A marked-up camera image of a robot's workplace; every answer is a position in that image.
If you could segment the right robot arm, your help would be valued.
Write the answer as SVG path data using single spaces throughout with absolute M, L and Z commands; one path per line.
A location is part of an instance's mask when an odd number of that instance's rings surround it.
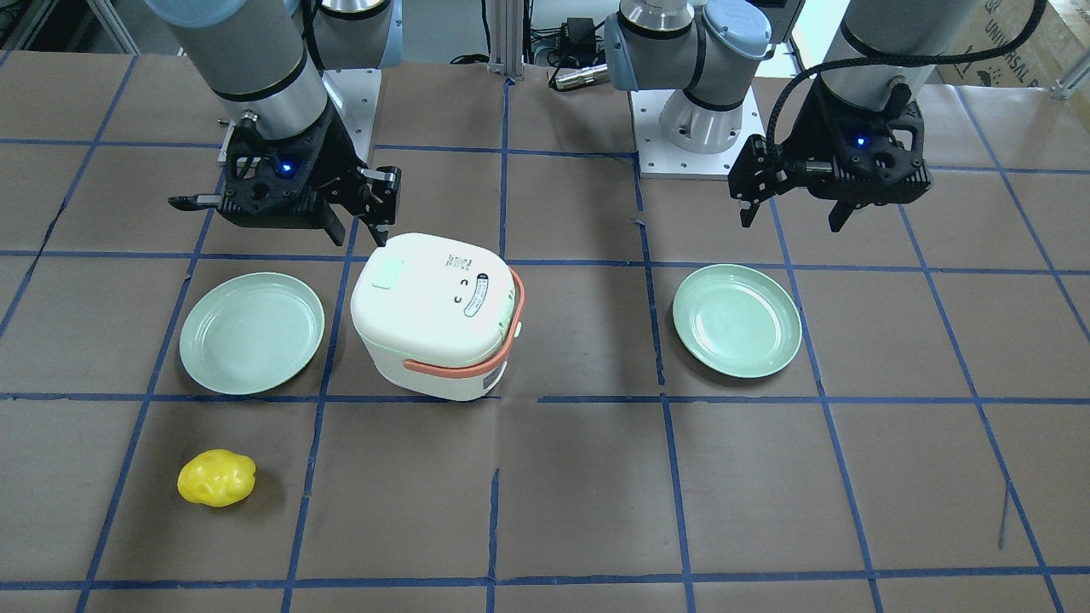
M 245 228 L 319 230 L 343 245 L 340 206 L 384 247 L 401 172 L 370 167 L 346 125 L 330 74 L 396 67 L 404 49 L 399 1 L 152 1 L 201 79 L 223 104 L 221 193 L 169 199 Z

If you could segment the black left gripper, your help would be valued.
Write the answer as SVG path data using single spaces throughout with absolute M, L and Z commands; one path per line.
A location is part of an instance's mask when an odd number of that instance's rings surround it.
M 920 108 L 907 84 L 887 93 L 884 108 L 868 110 L 816 81 L 783 143 L 749 136 L 728 175 L 731 196 L 746 202 L 741 226 L 751 228 L 760 203 L 794 189 L 837 201 L 829 211 L 833 233 L 841 232 L 859 204 L 909 204 L 927 194 L 932 179 Z

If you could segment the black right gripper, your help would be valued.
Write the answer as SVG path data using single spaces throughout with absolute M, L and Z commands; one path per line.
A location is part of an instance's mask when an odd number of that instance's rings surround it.
M 237 226 L 319 230 L 335 247 L 346 229 L 335 206 L 358 218 L 378 248 L 396 223 L 401 170 L 359 159 L 335 110 L 295 137 L 266 140 L 258 117 L 243 112 L 227 147 L 228 175 L 218 212 Z

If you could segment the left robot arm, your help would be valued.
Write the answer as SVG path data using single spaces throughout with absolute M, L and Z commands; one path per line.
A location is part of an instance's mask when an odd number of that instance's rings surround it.
M 794 189 L 828 199 L 829 230 L 864 207 L 909 204 L 932 182 L 916 92 L 933 67 L 1004 55 L 949 55 L 970 1 L 852 1 L 828 55 L 789 82 L 763 133 L 743 131 L 744 100 L 794 25 L 800 1 L 622 1 L 601 27 L 602 67 L 556 72 L 555 92 L 606 77 L 620 92 L 667 92 L 657 134 L 711 156 L 740 145 L 728 172 L 751 226 L 760 206 Z

